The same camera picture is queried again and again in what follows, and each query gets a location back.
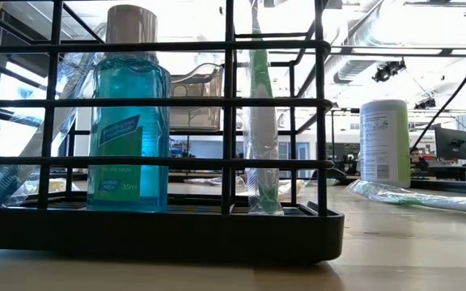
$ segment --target computer monitor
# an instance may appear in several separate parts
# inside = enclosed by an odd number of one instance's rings
[[[438,158],[466,159],[466,132],[454,129],[434,128],[436,156]]]

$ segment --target bottle cap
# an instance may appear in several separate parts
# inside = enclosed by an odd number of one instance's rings
[[[158,38],[158,17],[134,5],[117,5],[107,14],[108,44],[154,43]]]

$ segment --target ceiling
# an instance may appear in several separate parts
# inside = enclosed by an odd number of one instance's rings
[[[466,4],[451,0],[451,5],[411,5],[406,2],[429,0],[342,0],[342,9],[324,12],[324,38],[333,45],[393,47],[466,47]],[[119,3],[143,6],[159,17],[159,41],[217,41],[224,40],[225,19],[221,14],[225,0],[137,0],[137,1],[66,1],[72,10],[90,26],[96,27],[106,19],[109,7]],[[51,2],[9,2],[4,9],[14,17],[49,37]],[[355,26],[368,12],[370,14]],[[235,2],[235,31],[251,30],[249,1]],[[275,8],[259,11],[261,29],[269,32],[306,32],[314,18],[313,0],[289,0]],[[80,39],[86,32],[74,19],[64,13],[62,38]],[[239,54],[242,61],[246,54]],[[159,53],[161,65],[172,74],[185,74],[202,62],[223,61],[221,53]],[[271,61],[289,61],[295,54],[271,53]],[[397,57],[330,56],[325,62],[325,96],[341,108],[359,108],[373,99],[404,99],[409,107],[427,98],[436,99],[441,106],[466,74],[466,58],[405,57],[407,69],[387,82],[375,82],[371,77],[377,66]],[[309,74],[315,59],[306,55],[296,67],[296,90]],[[239,70],[239,77],[245,76]],[[288,69],[271,68],[273,91],[288,96]],[[247,95],[249,88],[239,82],[238,95]],[[466,109],[466,87],[451,108]],[[311,86],[305,97],[316,97]],[[299,110],[299,118],[307,119],[314,112]]]

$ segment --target green label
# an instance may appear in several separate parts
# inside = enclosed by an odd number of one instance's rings
[[[96,155],[142,156],[142,132],[136,116],[110,124],[99,130]],[[92,170],[95,199],[139,201],[142,166],[94,166]]]

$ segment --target clear plastic bin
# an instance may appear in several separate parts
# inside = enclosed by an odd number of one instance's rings
[[[172,98],[221,98],[222,73],[220,65],[202,64],[184,76],[172,75]],[[171,131],[220,130],[220,107],[172,107]]]

